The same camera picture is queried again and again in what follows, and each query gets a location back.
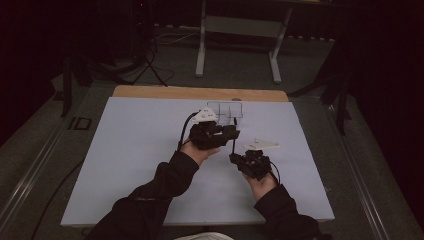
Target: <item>black sleeve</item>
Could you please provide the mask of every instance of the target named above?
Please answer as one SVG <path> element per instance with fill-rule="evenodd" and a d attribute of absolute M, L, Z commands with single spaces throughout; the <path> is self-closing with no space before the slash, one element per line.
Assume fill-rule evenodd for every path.
<path fill-rule="evenodd" d="M 158 165 L 152 181 L 118 200 L 86 240 L 156 238 L 172 198 L 188 189 L 198 169 L 188 155 L 175 152 L 169 163 Z"/>
<path fill-rule="evenodd" d="M 265 194 L 255 205 L 265 218 L 265 228 L 273 238 L 284 239 L 332 239 L 321 234 L 318 222 L 297 212 L 296 202 L 286 188 L 279 185 Z"/>

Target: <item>person's left hand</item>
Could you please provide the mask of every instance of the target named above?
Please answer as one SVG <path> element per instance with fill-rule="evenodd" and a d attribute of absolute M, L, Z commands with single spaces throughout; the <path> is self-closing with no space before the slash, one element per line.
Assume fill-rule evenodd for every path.
<path fill-rule="evenodd" d="M 273 188 L 278 186 L 277 182 L 275 182 L 274 178 L 269 173 L 265 175 L 265 177 L 262 178 L 260 181 L 256 180 L 255 178 L 251 178 L 244 173 L 243 177 L 249 183 L 255 201 L 259 201 L 259 199 L 265 196 L 265 194 L 267 194 Z"/>
<path fill-rule="evenodd" d="M 200 150 L 190 140 L 186 140 L 180 151 L 190 156 L 200 167 L 202 162 L 205 161 L 209 156 L 219 152 L 219 148 Z"/>

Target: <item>dark background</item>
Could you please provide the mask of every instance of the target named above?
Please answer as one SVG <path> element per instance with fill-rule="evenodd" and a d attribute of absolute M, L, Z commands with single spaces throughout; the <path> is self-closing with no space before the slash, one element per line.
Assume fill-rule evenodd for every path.
<path fill-rule="evenodd" d="M 81 43 L 97 61 L 111 62 L 128 51 L 128 4 L 118 4 L 115 34 L 96 1 L 2 1 L 0 4 L 0 145 L 53 94 L 50 80 L 62 73 L 70 43 Z M 154 18 L 160 25 L 198 26 L 200 1 L 159 0 Z M 258 8 L 212 5 L 211 11 L 258 18 Z M 287 35 L 334 38 L 357 65 L 350 93 L 373 132 L 405 198 L 424 229 L 424 5 L 420 1 L 366 1 L 357 9 L 295 8 Z"/>

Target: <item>white table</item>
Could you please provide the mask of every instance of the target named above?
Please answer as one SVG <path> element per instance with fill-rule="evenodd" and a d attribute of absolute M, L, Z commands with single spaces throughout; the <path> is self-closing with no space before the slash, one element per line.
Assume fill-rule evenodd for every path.
<path fill-rule="evenodd" d="M 168 161 L 175 151 L 185 119 L 208 102 L 181 99 L 184 98 L 182 93 L 192 92 L 192 97 L 202 91 L 206 96 L 215 96 L 211 100 L 218 101 L 228 99 L 228 94 L 242 99 L 257 95 L 261 100 L 265 96 L 270 99 L 280 96 L 277 101 L 271 100 L 273 102 L 242 102 L 243 118 L 238 124 L 241 134 L 236 152 L 244 153 L 242 146 L 255 137 L 280 143 L 281 148 L 264 150 L 264 153 L 279 168 L 282 183 L 295 198 L 299 212 L 318 220 L 334 219 L 296 112 L 291 103 L 285 102 L 283 92 L 138 87 L 140 89 L 145 94 L 140 94 L 137 87 L 124 87 L 117 89 L 114 96 L 142 95 L 147 98 L 109 99 L 62 225 L 94 225 L 110 211 L 116 200 L 150 181 L 158 163 Z M 149 98 L 164 95 L 168 98 Z M 229 161 L 230 152 L 231 144 L 228 144 L 202 164 L 189 190 L 171 203 L 165 225 L 264 221 L 253 209 L 254 200 L 248 184 Z"/>

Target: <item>black cable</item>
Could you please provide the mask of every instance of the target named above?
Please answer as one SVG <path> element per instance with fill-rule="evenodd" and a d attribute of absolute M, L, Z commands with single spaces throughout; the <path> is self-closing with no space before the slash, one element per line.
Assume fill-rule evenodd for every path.
<path fill-rule="evenodd" d="M 234 118 L 234 126 L 237 126 L 237 118 Z M 233 151 L 231 154 L 234 154 L 234 150 L 236 148 L 236 139 L 233 139 Z"/>
<path fill-rule="evenodd" d="M 180 141 L 178 142 L 178 147 L 177 147 L 177 151 L 181 150 L 181 147 L 183 146 L 183 140 L 184 140 L 184 134 L 185 134 L 185 130 L 187 128 L 188 122 L 190 121 L 190 119 L 192 117 L 194 117 L 197 114 L 197 112 L 190 114 L 190 116 L 187 118 L 187 120 L 184 123 L 184 127 L 183 130 L 181 131 L 181 138 Z"/>
<path fill-rule="evenodd" d="M 147 59 L 146 59 L 146 62 L 149 65 L 150 69 L 152 69 L 153 73 L 155 74 L 155 76 L 159 80 L 159 82 L 161 82 L 162 85 L 164 85 L 165 87 L 168 87 L 168 85 L 162 80 L 162 78 L 160 78 L 159 74 L 156 72 L 156 70 L 154 69 L 152 64 L 149 61 L 147 61 Z"/>
<path fill-rule="evenodd" d="M 75 55 L 80 60 L 82 60 L 85 64 L 90 65 L 91 68 L 94 71 L 102 74 L 103 76 L 109 78 L 110 80 L 112 80 L 112 81 L 114 81 L 114 82 L 116 82 L 118 84 L 121 84 L 121 85 L 132 85 L 132 84 L 134 84 L 132 82 L 126 81 L 126 80 L 118 77 L 117 75 L 115 75 L 114 73 L 112 73 L 111 71 L 109 71 L 107 68 L 103 67 L 101 64 L 97 63 L 96 61 L 88 58 L 87 56 L 85 56 L 83 54 L 76 53 Z"/>
<path fill-rule="evenodd" d="M 186 145 L 188 142 L 190 142 L 191 140 L 190 139 L 187 139 L 187 141 L 185 141 L 182 145 L 181 145 L 181 147 L 183 147 L 184 145 Z"/>
<path fill-rule="evenodd" d="M 142 63 L 143 63 L 143 61 L 141 61 L 140 58 L 137 58 L 132 64 L 130 64 L 128 66 L 112 69 L 110 71 L 115 73 L 115 74 L 127 73 L 129 71 L 132 71 L 132 70 L 139 68 L 140 65 L 142 65 Z"/>
<path fill-rule="evenodd" d="M 165 68 L 160 68 L 160 67 L 155 67 L 155 66 L 153 66 L 155 69 L 158 69 L 158 70 L 162 70 L 162 71 L 168 71 L 168 72 L 170 72 L 171 73 L 171 76 L 169 76 L 168 78 L 166 78 L 166 79 L 164 79 L 163 81 L 164 82 L 167 82 L 169 79 L 171 79 L 171 78 L 173 78 L 174 77 L 174 75 L 175 75 L 175 72 L 174 71 L 172 71 L 171 69 L 165 69 Z"/>
<path fill-rule="evenodd" d="M 275 174 L 272 171 L 269 171 L 269 173 L 271 174 L 272 178 L 274 178 L 275 182 L 277 182 L 278 185 L 281 184 L 281 179 L 280 179 L 280 171 L 278 171 L 277 166 L 275 166 L 275 164 L 273 162 L 270 162 L 272 164 L 272 166 L 274 166 L 275 170 L 277 170 L 277 174 L 278 174 L 278 180 L 275 177 Z"/>
<path fill-rule="evenodd" d="M 41 222 L 43 221 L 44 215 L 46 215 L 47 209 L 49 208 L 51 202 L 53 201 L 53 198 L 56 196 L 59 189 L 62 187 L 62 185 L 65 183 L 65 181 L 71 176 L 71 174 L 79 167 L 84 161 L 79 162 L 67 175 L 66 177 L 60 182 L 59 186 L 55 189 L 52 196 L 50 197 L 49 201 L 47 202 L 47 205 L 44 207 L 43 213 L 41 214 L 40 219 L 37 222 L 37 225 L 35 226 L 34 231 L 32 232 L 31 240 L 35 239 L 35 235 L 38 232 L 38 229 L 40 228 Z"/>
<path fill-rule="evenodd" d="M 150 52 L 152 52 L 152 60 L 150 60 L 150 64 L 153 63 L 153 61 L 155 60 L 155 52 L 149 47 L 148 50 L 150 50 Z M 138 79 L 147 71 L 147 69 L 149 68 L 149 65 L 145 66 L 143 71 L 141 71 L 140 74 L 137 75 L 137 77 L 134 78 L 133 83 L 137 82 Z"/>

